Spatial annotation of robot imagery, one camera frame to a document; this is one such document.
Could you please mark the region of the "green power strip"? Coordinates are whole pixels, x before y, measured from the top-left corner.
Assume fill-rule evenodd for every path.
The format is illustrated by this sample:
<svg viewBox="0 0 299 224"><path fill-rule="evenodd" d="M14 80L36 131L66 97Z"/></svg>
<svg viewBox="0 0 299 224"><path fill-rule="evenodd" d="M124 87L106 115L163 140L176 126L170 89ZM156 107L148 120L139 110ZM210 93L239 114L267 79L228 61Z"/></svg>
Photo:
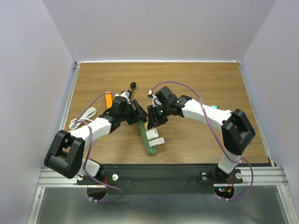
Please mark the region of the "green power strip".
<svg viewBox="0 0 299 224"><path fill-rule="evenodd" d="M145 145L145 150L146 150L147 154L148 155L156 154L157 153L157 147L156 146L150 147L149 140L147 139L147 135L146 135L146 128L145 128L144 122L142 120L139 120L138 125L139 125L142 140L143 140L143 143Z"/></svg>

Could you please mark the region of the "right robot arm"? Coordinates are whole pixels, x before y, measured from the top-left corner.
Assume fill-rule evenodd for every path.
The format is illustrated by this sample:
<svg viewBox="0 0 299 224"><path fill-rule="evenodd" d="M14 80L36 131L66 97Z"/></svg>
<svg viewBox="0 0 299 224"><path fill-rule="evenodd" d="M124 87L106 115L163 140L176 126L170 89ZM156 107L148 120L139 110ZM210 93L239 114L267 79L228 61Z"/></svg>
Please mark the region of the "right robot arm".
<svg viewBox="0 0 299 224"><path fill-rule="evenodd" d="M148 106L147 129L164 125L171 115L207 124L223 152L215 177L220 182L231 178L245 148L256 135L244 111L220 110L186 95L177 97L167 86L157 92L149 91L148 97L152 105Z"/></svg>

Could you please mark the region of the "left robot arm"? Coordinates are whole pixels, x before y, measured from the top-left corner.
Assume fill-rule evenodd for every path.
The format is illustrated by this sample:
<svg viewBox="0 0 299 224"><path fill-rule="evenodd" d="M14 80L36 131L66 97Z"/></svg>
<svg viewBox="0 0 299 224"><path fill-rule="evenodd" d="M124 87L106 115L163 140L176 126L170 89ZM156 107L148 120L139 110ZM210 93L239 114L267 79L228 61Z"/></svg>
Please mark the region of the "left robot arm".
<svg viewBox="0 0 299 224"><path fill-rule="evenodd" d="M115 131L123 121L132 125L140 120L145 122L147 117L148 114L137 100L130 102L127 97L116 96L112 106L94 121L70 132L58 131L45 156L44 165L68 179L76 175L88 175L92 183L101 183L104 178L101 165L83 158L85 147Z"/></svg>

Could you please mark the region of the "white charger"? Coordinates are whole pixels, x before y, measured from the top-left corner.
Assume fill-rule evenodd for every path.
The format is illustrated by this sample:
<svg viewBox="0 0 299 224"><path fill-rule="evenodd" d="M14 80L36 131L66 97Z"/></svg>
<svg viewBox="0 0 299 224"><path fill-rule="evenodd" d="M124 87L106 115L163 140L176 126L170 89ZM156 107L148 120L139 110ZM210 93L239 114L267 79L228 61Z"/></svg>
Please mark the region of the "white charger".
<svg viewBox="0 0 299 224"><path fill-rule="evenodd" d="M147 130L146 131L146 137L147 137L148 141L158 138L159 134L158 134L157 129L153 128L151 130Z"/></svg>
<svg viewBox="0 0 299 224"><path fill-rule="evenodd" d="M161 145L161 144L164 144L165 141L164 141L164 138L156 138L156 139L153 139L151 141L149 141L149 146L150 147L155 147L157 145Z"/></svg>

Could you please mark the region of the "orange power strip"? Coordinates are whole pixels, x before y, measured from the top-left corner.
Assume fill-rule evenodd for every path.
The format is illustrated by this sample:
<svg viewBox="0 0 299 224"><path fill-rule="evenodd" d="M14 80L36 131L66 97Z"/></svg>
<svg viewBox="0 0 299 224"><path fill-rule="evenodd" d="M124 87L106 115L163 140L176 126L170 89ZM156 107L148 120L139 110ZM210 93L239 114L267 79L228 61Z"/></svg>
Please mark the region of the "orange power strip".
<svg viewBox="0 0 299 224"><path fill-rule="evenodd" d="M113 102L113 95L111 94L110 91L105 92L105 99L106 99L107 108L110 108Z"/></svg>

